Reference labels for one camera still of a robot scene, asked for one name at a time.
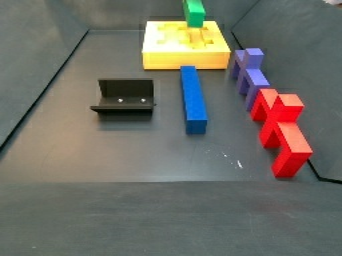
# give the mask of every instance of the gray floor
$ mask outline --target gray floor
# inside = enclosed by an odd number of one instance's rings
[[[0,254],[339,256],[342,188],[326,183],[0,186]]]
[[[199,71],[204,136],[184,133],[179,71],[142,68],[143,32],[92,31],[1,152],[0,182],[274,181],[274,153],[226,71]],[[100,119],[99,78],[155,81],[151,121]],[[294,181],[314,182],[309,166]]]

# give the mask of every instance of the purple block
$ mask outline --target purple block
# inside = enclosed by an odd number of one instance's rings
[[[231,77],[238,78],[239,73],[240,73],[240,66],[242,66],[242,60],[243,60],[243,50],[236,50],[234,54],[234,65],[232,65],[232,70],[231,70]]]
[[[244,106],[246,110],[251,111],[258,91],[262,88],[269,88],[270,83],[259,69],[246,69],[246,81],[248,84],[248,91]]]
[[[247,68],[261,69],[262,60],[263,60],[262,50],[259,48],[247,48],[244,50],[240,68],[242,69],[247,69]]]
[[[247,94],[248,88],[250,88],[250,84],[247,82],[244,73],[246,73],[246,71],[243,70],[243,72],[240,72],[238,82],[236,82],[238,92],[239,92],[239,94],[243,94],[243,95]]]

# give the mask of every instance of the gray wall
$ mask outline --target gray wall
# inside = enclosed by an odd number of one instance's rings
[[[0,1],[0,145],[86,32],[57,1]]]
[[[266,52],[265,71],[281,92],[299,94],[299,124],[311,163],[342,180],[342,10],[321,0],[262,0],[234,28],[243,47]]]
[[[139,29],[151,18],[183,19],[182,0],[60,0],[91,29]],[[258,0],[203,0],[207,16],[227,27]]]

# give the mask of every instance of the building block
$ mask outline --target building block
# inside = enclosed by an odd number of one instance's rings
[[[313,155],[313,149],[297,123],[275,122],[274,133],[278,139],[275,147],[282,147],[282,151],[271,167],[274,176],[278,178],[290,178],[294,177],[299,168]]]
[[[183,0],[183,10],[187,26],[202,28],[206,18],[206,10],[200,0]]]
[[[265,148],[282,147],[273,163],[275,177],[293,177],[313,149],[297,125],[303,103],[295,94],[278,94],[274,89],[261,89],[251,110],[254,121],[265,121],[259,138]]]
[[[246,48],[246,50],[236,50],[234,57],[231,76],[238,78],[239,81],[239,77],[246,69],[261,69],[263,52],[259,48]]]
[[[269,88],[270,83],[259,69],[247,69],[244,79],[247,80],[247,83],[244,83],[244,84],[247,84],[247,88],[246,88],[247,97],[246,97],[244,106],[246,106],[246,110],[251,111],[258,91],[262,88]]]
[[[231,76],[238,78],[236,86],[246,96],[246,110],[251,111],[259,89],[269,88],[270,83],[261,71],[263,53],[259,48],[235,51]]]
[[[186,21],[148,21],[142,55],[144,69],[226,69],[230,48],[215,21],[199,29]]]
[[[232,64],[232,69],[230,73],[232,78],[239,77],[243,55],[244,55],[244,50],[235,50],[234,64]]]
[[[204,134],[208,119],[198,72],[194,66],[180,67],[180,79],[184,102],[186,133]]]

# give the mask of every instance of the blue block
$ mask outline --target blue block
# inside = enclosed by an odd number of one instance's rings
[[[183,88],[186,132],[187,134],[204,134],[207,128],[207,111],[200,89],[196,68],[180,67]]]

